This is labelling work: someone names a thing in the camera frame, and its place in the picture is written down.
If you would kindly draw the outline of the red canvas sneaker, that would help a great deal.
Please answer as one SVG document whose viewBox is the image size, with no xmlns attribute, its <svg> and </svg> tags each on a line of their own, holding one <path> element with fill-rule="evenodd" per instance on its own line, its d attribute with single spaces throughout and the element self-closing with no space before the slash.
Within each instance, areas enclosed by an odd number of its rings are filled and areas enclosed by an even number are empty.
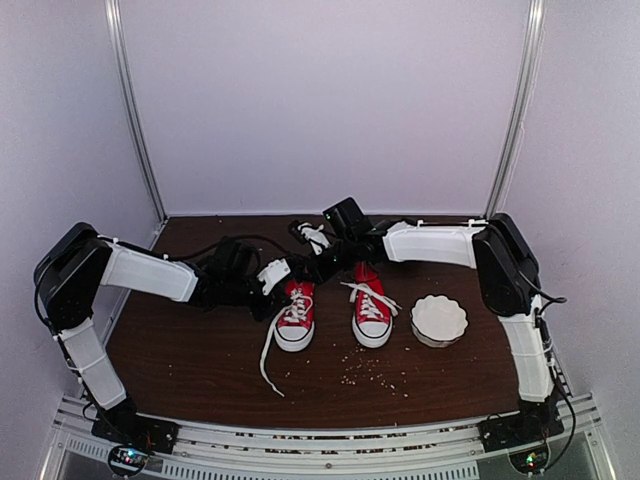
<svg viewBox="0 0 640 480">
<path fill-rule="evenodd" d="M 342 285 L 350 289 L 354 337 L 364 348 L 383 347 L 391 337 L 394 319 L 402 307 L 386 295 L 378 272 L 367 262 L 359 262 L 353 280 Z"/>
<path fill-rule="evenodd" d="M 315 285 L 312 282 L 291 280 L 285 287 L 290 303 L 271 321 L 263 344 L 259 371 L 263 380 L 281 398 L 285 394 L 270 379 L 266 363 L 273 342 L 286 353 L 298 353 L 306 349 L 315 333 Z"/>
</svg>

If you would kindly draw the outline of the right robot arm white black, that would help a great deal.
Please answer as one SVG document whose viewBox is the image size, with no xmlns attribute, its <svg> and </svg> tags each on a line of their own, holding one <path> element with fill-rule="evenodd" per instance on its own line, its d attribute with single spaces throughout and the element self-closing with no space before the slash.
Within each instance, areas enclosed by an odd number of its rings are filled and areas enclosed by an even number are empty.
<svg viewBox="0 0 640 480">
<path fill-rule="evenodd" d="M 310 244 L 315 253 L 301 262 L 303 278 L 323 284 L 360 261 L 431 262 L 476 271 L 485 307 L 506 333 L 518 378 L 518 411 L 506 420 L 487 420 L 487 429 L 512 431 L 530 442 L 563 427 L 557 404 L 566 394 L 554 372 L 552 339 L 544 314 L 562 297 L 546 294 L 539 263 L 505 213 L 488 219 L 430 223 L 399 219 L 373 223 L 348 197 L 323 213 L 331 233 L 308 222 L 294 221 L 290 234 Z"/>
</svg>

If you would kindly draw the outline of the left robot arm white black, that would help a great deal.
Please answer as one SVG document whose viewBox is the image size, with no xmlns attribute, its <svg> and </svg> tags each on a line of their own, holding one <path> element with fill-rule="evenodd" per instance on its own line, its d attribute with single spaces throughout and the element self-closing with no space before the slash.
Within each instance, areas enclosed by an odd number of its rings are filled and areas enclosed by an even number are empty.
<svg viewBox="0 0 640 480">
<path fill-rule="evenodd" d="M 249 273 L 251 256 L 250 246 L 225 238 L 212 256 L 188 263 L 105 237 L 79 222 L 37 264 L 36 314 L 96 406 L 98 423 L 121 443 L 137 442 L 144 424 L 97 335 L 93 304 L 98 290 L 122 288 L 201 309 L 247 307 L 262 320 L 285 304 L 282 285 L 291 267 L 279 259 Z"/>
</svg>

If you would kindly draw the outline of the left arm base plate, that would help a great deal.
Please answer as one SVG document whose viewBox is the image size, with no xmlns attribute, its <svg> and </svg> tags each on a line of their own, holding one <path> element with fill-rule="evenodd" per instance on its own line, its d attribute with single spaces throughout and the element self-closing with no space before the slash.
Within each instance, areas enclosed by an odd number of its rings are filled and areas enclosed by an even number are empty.
<svg viewBox="0 0 640 480">
<path fill-rule="evenodd" d="M 163 454 L 173 452 L 178 432 L 177 423 L 144 416 L 124 420 L 99 417 L 91 427 L 91 434 L 95 437 Z"/>
</svg>

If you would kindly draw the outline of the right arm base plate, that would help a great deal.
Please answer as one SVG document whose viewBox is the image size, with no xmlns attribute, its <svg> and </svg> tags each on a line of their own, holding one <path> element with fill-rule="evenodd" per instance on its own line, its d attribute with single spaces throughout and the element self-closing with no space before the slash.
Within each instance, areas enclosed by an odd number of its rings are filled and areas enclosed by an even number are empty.
<svg viewBox="0 0 640 480">
<path fill-rule="evenodd" d="M 543 442 L 564 432 L 564 425 L 560 420 L 543 422 L 538 417 L 522 413 L 487 418 L 477 427 L 486 452 Z"/>
</svg>

